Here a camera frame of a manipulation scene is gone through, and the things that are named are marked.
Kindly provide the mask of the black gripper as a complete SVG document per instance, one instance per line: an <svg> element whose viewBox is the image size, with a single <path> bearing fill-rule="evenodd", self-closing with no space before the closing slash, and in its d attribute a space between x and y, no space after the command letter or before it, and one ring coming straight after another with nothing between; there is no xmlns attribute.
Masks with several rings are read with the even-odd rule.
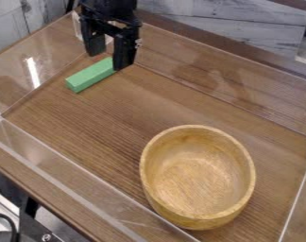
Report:
<svg viewBox="0 0 306 242"><path fill-rule="evenodd" d="M98 24L110 21L130 27L140 27L142 21L135 15L138 0L80 0L83 45L90 57L106 51L106 31ZM112 67L120 71L134 64L139 30L124 28L114 37Z"/></svg>

